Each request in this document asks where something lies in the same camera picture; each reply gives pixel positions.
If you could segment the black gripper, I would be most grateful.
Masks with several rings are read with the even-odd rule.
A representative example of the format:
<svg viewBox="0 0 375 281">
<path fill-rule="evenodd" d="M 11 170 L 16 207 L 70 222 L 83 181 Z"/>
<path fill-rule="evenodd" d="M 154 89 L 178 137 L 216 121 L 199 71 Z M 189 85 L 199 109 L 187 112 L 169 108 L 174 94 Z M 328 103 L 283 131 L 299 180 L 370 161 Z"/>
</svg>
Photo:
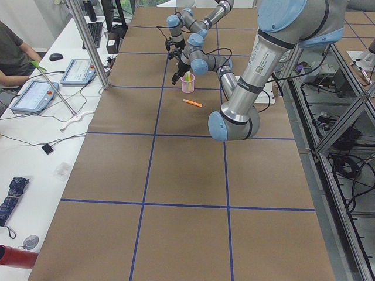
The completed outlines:
<svg viewBox="0 0 375 281">
<path fill-rule="evenodd" d="M 190 71 L 190 60 L 184 53 L 178 55 L 178 71 L 174 73 L 171 82 L 175 85 L 182 78 L 183 73 Z"/>
<path fill-rule="evenodd" d="M 178 42 L 175 42 L 172 39 L 169 39 L 168 40 L 168 54 L 182 54 L 185 46 L 186 46 L 186 43 L 184 39 Z"/>
</svg>

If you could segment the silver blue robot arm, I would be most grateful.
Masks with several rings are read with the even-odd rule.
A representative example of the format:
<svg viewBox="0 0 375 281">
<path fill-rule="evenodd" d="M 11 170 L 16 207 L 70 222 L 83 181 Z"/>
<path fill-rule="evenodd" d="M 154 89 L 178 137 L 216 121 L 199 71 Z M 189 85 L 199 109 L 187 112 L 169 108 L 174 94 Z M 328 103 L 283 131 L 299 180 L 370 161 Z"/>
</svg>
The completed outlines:
<svg viewBox="0 0 375 281">
<path fill-rule="evenodd" d="M 260 118 L 254 103 L 282 55 L 295 46 L 325 45 L 340 40 L 348 2 L 262 1 L 257 12 L 258 42 L 240 77 L 234 75 L 229 59 L 208 55 L 202 48 L 208 30 L 226 16 L 233 5 L 233 1 L 220 1 L 200 21 L 194 19 L 190 8 L 166 20 L 171 44 L 182 51 L 172 82 L 177 82 L 188 71 L 196 76 L 212 71 L 227 95 L 227 102 L 208 119 L 211 137 L 222 142 L 249 139 L 257 133 Z"/>
<path fill-rule="evenodd" d="M 217 6 L 201 20 L 196 20 L 193 10 L 188 7 L 181 12 L 169 15 L 166 19 L 166 26 L 170 31 L 170 36 L 165 40 L 169 58 L 178 57 L 186 46 L 182 28 L 186 28 L 191 33 L 197 33 L 205 38 L 208 30 L 226 16 L 233 6 L 234 1 L 232 0 L 217 1 Z"/>
</svg>

